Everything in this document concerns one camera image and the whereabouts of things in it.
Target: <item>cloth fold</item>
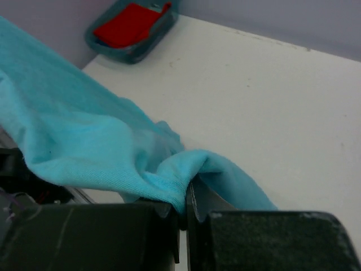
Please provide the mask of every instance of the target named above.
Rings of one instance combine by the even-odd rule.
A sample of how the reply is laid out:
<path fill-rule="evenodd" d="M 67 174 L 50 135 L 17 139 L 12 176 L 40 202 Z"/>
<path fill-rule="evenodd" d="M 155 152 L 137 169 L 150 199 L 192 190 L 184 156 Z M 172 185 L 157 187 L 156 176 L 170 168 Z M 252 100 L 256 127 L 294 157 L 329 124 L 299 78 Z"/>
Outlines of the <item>cloth fold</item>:
<path fill-rule="evenodd" d="M 196 174 L 241 209 L 276 207 L 245 172 L 205 150 L 184 150 L 154 123 L 51 49 L 0 18 L 0 125 L 28 168 L 57 184 L 171 203 L 183 213 Z"/>

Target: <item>white table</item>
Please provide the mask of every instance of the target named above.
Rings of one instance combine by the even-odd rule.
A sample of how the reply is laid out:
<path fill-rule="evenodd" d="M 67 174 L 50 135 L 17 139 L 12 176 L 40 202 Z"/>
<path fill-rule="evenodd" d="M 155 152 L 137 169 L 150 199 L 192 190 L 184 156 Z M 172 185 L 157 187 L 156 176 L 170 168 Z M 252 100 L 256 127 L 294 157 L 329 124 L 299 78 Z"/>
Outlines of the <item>white table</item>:
<path fill-rule="evenodd" d="M 361 63 L 181 16 L 141 63 L 97 56 L 84 71 L 280 209 L 333 213 L 361 254 Z"/>

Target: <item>red sponge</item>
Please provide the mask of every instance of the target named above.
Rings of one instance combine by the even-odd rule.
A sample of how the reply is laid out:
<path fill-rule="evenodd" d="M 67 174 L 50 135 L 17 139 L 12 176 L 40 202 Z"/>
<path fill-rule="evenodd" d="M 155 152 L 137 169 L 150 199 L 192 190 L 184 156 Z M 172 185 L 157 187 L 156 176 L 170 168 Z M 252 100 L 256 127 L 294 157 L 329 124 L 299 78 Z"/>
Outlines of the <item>red sponge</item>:
<path fill-rule="evenodd" d="M 131 3 L 109 22 L 94 30 L 94 35 L 112 48 L 124 48 L 145 40 L 154 23 L 171 7 L 164 5 L 161 13 Z"/>

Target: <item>blue fabric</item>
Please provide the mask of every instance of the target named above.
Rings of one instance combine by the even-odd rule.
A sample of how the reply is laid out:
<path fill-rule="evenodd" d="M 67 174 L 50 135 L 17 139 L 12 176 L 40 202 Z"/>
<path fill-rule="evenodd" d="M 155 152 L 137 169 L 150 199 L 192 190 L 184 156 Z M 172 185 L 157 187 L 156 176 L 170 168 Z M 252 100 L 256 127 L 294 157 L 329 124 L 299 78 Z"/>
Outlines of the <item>blue fabric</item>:
<path fill-rule="evenodd" d="M 163 200 L 183 213 L 187 185 L 199 173 L 235 207 L 275 209 L 235 164 L 209 151 L 185 151 L 165 122 L 153 123 L 4 18 L 0 125 L 29 169 L 57 185 Z"/>

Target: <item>teal tray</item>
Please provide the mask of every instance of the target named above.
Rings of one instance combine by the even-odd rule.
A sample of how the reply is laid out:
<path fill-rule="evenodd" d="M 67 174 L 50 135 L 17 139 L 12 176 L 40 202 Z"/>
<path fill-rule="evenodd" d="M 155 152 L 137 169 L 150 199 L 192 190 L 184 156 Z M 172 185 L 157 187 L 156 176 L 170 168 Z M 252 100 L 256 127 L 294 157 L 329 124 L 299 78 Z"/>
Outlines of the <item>teal tray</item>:
<path fill-rule="evenodd" d="M 161 11 L 164 4 L 171 2 L 171 8 L 163 14 L 162 17 L 153 25 L 150 30 L 149 37 L 146 40 L 140 41 L 134 45 L 126 48 L 111 48 L 107 45 L 99 43 L 97 37 L 94 36 L 93 31 L 99 26 L 113 19 L 122 10 L 124 10 L 130 3 L 136 3 L 143 7 L 148 7 L 152 10 Z M 144 59 L 149 52 L 160 42 L 160 40 L 167 34 L 170 28 L 175 24 L 179 14 L 179 1 L 166 0 L 136 0 L 136 1 L 117 1 L 111 6 L 101 17 L 99 17 L 85 32 L 85 41 L 90 48 L 98 54 L 105 55 L 116 61 L 134 64 Z"/>

